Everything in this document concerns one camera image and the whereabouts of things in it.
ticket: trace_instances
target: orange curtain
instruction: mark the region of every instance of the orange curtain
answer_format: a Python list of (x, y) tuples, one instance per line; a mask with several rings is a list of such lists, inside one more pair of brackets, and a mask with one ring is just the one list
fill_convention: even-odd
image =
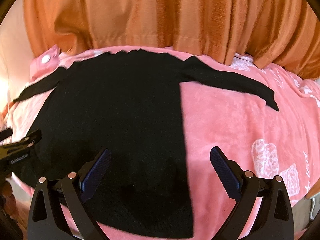
[(258, 68), (275, 62), (320, 77), (320, 23), (306, 0), (24, 0), (35, 56), (115, 45), (173, 46), (230, 65), (235, 52)]

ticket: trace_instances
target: silver screw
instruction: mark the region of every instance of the silver screw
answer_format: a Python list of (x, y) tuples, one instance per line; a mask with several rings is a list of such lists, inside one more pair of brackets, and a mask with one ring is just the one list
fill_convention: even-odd
[(40, 182), (40, 183), (44, 183), (44, 182), (45, 182), (45, 177), (41, 177), (41, 178), (39, 179), (39, 182)]
[(246, 171), (244, 174), (248, 178), (252, 178), (253, 177), (253, 173), (251, 171)]
[(69, 178), (69, 179), (74, 179), (76, 176), (77, 176), (77, 174), (76, 174), (75, 172), (70, 172), (70, 173), (68, 174), (68, 178)]
[(282, 181), (282, 177), (279, 176), (279, 175), (277, 175), (277, 176), (276, 176), (276, 181), (281, 182), (281, 181)]

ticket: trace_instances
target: blue gripper pad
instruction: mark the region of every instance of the blue gripper pad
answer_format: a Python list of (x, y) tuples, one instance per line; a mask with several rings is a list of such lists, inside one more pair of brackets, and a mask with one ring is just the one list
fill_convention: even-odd
[(81, 189), (80, 198), (83, 203), (91, 199), (96, 192), (104, 174), (110, 166), (111, 152), (105, 149), (98, 159), (92, 162), (94, 163), (92, 168), (88, 171), (85, 178), (79, 182)]
[(232, 198), (237, 202), (240, 201), (241, 183), (234, 174), (231, 167), (228, 165), (227, 157), (223, 154), (218, 146), (215, 146), (211, 149), (210, 161), (229, 198)]

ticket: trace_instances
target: pink pillow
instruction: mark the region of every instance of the pink pillow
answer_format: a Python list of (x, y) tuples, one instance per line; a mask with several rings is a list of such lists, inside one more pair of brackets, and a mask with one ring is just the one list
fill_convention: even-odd
[(54, 71), (59, 64), (59, 47), (54, 45), (41, 56), (35, 58), (30, 65), (31, 82)]

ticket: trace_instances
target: pink cloth with white button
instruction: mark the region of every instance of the pink cloth with white button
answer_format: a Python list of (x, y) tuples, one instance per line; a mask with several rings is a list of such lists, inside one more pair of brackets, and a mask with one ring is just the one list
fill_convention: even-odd
[[(167, 52), (182, 60), (188, 53), (171, 48), (157, 49), (136, 46), (109, 47), (88, 50), (76, 56), (58, 55), (55, 46), (31, 64), (31, 80), (37, 81), (58, 66), (70, 67), (81, 61), (110, 51), (145, 49)], [(250, 56), (236, 55), (231, 66), (217, 63), (208, 56), (200, 60), (217, 70), (237, 72), (255, 79), (275, 91), (280, 112), (265, 105), (254, 95), (204, 86), (197, 82), (180, 84), (187, 168), (194, 212), (194, 240), (210, 240), (230, 214), (235, 201), (228, 198), (209, 158), (212, 147), (219, 146), (225, 155), (238, 162), (243, 170), (258, 177), (273, 178), (279, 174), (287, 186), (291, 204), (295, 205), (318, 180), (320, 174), (320, 86), (312, 80), (302, 80), (276, 64), (260, 70)], [(13, 127), (13, 141), (23, 138), (51, 91), (15, 104), (10, 110), (8, 126)], [(14, 180), (30, 195), (33, 189)], [(249, 233), (260, 199), (241, 234)], [(77, 231), (71, 215), (63, 207), (70, 227)], [(111, 240), (146, 240), (150, 237), (129, 234), (101, 225)]]

